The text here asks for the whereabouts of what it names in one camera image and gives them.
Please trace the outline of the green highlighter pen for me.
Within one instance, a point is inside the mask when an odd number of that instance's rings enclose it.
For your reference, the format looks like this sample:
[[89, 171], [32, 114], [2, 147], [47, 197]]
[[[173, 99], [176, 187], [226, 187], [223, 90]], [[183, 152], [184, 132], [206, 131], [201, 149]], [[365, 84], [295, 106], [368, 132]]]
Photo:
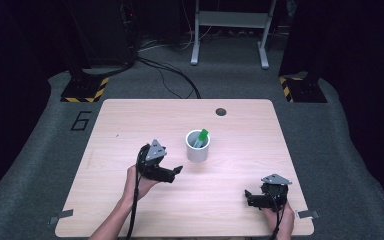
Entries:
[[208, 131], [206, 129], [202, 129], [195, 140], [195, 143], [193, 144], [194, 148], [201, 148], [203, 146], [204, 141], [206, 140], [208, 136]]

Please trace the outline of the white cylindrical cup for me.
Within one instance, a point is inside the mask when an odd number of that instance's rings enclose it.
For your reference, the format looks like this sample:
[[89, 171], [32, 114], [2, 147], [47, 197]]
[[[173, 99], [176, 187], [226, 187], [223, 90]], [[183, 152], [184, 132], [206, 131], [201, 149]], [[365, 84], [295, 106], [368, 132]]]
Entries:
[[194, 148], [193, 144], [195, 143], [195, 140], [197, 139], [200, 131], [202, 129], [196, 129], [190, 131], [186, 138], [185, 138], [185, 143], [186, 143], [186, 155], [189, 161], [194, 162], [194, 163], [200, 163], [204, 162], [207, 157], [208, 157], [208, 150], [209, 150], [209, 145], [211, 143], [211, 138], [208, 133], [208, 136], [206, 140], [203, 143], [203, 146], [201, 148]]

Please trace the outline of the black hazard-striped stand base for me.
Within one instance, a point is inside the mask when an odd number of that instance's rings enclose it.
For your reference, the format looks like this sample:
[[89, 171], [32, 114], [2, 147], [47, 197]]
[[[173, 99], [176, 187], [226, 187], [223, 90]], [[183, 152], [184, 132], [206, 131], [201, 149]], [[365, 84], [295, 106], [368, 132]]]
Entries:
[[327, 99], [318, 83], [304, 78], [280, 77], [283, 93], [288, 102], [294, 103], [326, 103]]
[[97, 102], [104, 93], [108, 78], [89, 77], [85, 83], [70, 80], [61, 93], [61, 102]]

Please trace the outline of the grey tape strip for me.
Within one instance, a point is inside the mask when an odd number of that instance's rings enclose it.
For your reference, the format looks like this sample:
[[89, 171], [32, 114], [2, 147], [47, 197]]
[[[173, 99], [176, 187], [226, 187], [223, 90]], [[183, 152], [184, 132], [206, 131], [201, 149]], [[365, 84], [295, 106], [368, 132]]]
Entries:
[[58, 213], [57, 215], [50, 217], [48, 224], [53, 225], [53, 224], [56, 224], [61, 218], [71, 217], [73, 215], [73, 212], [74, 212], [73, 209], [64, 210]]
[[312, 211], [312, 210], [297, 211], [297, 212], [296, 212], [296, 215], [297, 215], [300, 219], [304, 219], [304, 218], [316, 219], [316, 218], [319, 218], [319, 217], [320, 217], [320, 215], [318, 214], [317, 211]]

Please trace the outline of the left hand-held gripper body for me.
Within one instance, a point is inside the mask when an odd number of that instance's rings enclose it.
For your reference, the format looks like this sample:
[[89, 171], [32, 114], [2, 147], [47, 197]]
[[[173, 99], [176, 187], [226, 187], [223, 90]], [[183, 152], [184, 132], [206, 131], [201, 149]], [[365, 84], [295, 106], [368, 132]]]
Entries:
[[149, 180], [172, 183], [176, 172], [160, 166], [166, 155], [166, 149], [157, 139], [154, 139], [139, 150], [136, 168], [143, 177]]

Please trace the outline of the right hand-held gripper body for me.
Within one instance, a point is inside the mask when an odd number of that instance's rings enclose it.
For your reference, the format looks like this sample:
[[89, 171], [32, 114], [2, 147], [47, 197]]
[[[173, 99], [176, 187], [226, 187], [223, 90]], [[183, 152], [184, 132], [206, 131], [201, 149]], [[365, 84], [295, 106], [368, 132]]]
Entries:
[[287, 202], [289, 186], [292, 182], [278, 174], [271, 174], [261, 179], [261, 194], [254, 195], [250, 199], [260, 201], [261, 208], [279, 212]]

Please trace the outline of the dark equipment cabinet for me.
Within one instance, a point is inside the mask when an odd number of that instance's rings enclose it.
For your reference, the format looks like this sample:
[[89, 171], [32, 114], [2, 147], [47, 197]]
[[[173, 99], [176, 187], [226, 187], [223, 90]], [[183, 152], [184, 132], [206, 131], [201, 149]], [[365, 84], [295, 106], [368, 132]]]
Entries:
[[133, 64], [123, 0], [67, 0], [67, 4], [90, 66]]

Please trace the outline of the person's right hand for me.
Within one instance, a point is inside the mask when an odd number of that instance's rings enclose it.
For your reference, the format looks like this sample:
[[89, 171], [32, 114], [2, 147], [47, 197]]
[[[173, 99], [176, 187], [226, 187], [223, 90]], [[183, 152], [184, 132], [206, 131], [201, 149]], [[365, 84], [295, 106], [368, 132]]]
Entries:
[[269, 240], [292, 240], [295, 213], [289, 203], [279, 214], [267, 208], [263, 208], [262, 212], [271, 231]]

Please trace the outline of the white metal stand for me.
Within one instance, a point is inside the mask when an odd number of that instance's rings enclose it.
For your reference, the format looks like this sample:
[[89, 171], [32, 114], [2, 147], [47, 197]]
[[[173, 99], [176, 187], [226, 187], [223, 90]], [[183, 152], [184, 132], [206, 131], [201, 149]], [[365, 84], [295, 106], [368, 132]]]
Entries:
[[270, 6], [267, 13], [246, 13], [246, 12], [223, 12], [223, 11], [204, 11], [200, 9], [200, 0], [195, 0], [195, 26], [194, 26], [194, 44], [190, 63], [193, 66], [198, 64], [200, 51], [200, 27], [236, 27], [262, 29], [263, 35], [257, 43], [260, 56], [260, 64], [264, 70], [269, 68], [269, 62], [266, 53], [266, 42], [271, 27], [274, 10], [277, 0], [269, 0]]

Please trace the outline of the person's left hand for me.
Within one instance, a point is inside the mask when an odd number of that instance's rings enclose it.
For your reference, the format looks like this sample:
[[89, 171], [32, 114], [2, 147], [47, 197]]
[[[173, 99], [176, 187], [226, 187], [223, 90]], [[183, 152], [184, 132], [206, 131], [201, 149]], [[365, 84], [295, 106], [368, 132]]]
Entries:
[[132, 165], [127, 169], [127, 177], [125, 181], [122, 198], [124, 200], [133, 200], [135, 189], [138, 189], [138, 199], [143, 198], [158, 181], [149, 180], [142, 177], [136, 170], [136, 166]]

